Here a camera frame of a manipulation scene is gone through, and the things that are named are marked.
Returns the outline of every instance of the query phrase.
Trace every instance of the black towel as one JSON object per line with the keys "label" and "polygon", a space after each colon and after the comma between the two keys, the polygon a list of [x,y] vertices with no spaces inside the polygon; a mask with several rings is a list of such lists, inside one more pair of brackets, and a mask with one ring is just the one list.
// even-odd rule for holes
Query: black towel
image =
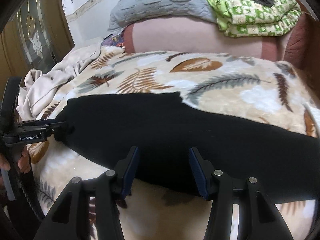
{"label": "black towel", "polygon": [[57,116],[72,127],[56,136],[85,158],[114,168],[131,146],[141,152],[136,178],[198,194],[188,150],[233,178],[256,177],[276,202],[316,198],[319,139],[247,119],[203,112],[179,93],[93,95],[68,100]]}

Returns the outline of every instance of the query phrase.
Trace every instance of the wall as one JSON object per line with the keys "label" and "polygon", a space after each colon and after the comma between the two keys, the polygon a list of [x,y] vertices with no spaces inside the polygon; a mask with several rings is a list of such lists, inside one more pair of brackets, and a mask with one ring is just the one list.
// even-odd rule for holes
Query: wall
{"label": "wall", "polygon": [[62,0],[69,29],[74,43],[81,45],[85,40],[98,36],[103,38],[108,32],[111,10],[119,0]]}

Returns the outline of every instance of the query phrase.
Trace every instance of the beige blanket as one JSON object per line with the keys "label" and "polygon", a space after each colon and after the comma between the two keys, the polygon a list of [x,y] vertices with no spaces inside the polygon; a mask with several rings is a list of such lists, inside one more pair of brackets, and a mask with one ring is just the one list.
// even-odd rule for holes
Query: beige blanket
{"label": "beige blanket", "polygon": [[[203,111],[316,136],[305,109],[313,101],[289,63],[229,54],[156,51],[128,55],[115,47],[103,47],[96,61],[58,89],[37,119],[56,117],[70,98],[176,91],[185,104]],[[72,177],[94,178],[107,170],[53,138],[31,145],[29,151],[45,213]],[[133,183],[132,196],[119,205],[125,239],[202,239],[211,209],[211,203],[202,198],[139,180]],[[278,205],[294,239],[307,235],[314,207],[314,200]],[[234,205],[231,239],[236,239],[237,222],[238,206]],[[91,225],[92,239],[96,239],[94,211]]]}

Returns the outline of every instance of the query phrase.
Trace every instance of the gray pillow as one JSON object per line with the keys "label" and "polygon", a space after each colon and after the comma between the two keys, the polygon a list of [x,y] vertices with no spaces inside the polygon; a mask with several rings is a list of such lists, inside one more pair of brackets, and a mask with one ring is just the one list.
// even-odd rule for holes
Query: gray pillow
{"label": "gray pillow", "polygon": [[193,16],[216,23],[207,0],[120,0],[110,13],[109,31],[118,34],[127,25],[164,15]]}

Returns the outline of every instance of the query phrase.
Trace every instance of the blue gripper pad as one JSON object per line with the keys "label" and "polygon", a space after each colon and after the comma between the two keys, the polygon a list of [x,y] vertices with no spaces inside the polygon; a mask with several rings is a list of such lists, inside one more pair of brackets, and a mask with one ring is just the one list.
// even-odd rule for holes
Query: blue gripper pad
{"label": "blue gripper pad", "polygon": [[207,190],[207,180],[205,178],[204,172],[198,162],[196,154],[192,150],[189,150],[189,164],[193,173],[193,177],[195,178],[199,194],[204,198],[208,199],[209,193]]}
{"label": "blue gripper pad", "polygon": [[132,154],[132,157],[130,159],[128,167],[127,167],[127,169],[124,173],[124,176],[123,176],[123,184],[122,184],[122,189],[121,189],[121,193],[120,193],[120,196],[122,197],[122,199],[125,199],[125,197],[127,195],[129,195],[129,193],[131,191],[133,179],[136,174],[139,160],[140,160],[140,154],[139,154],[138,147],[135,147],[132,150],[134,150],[134,152]]}

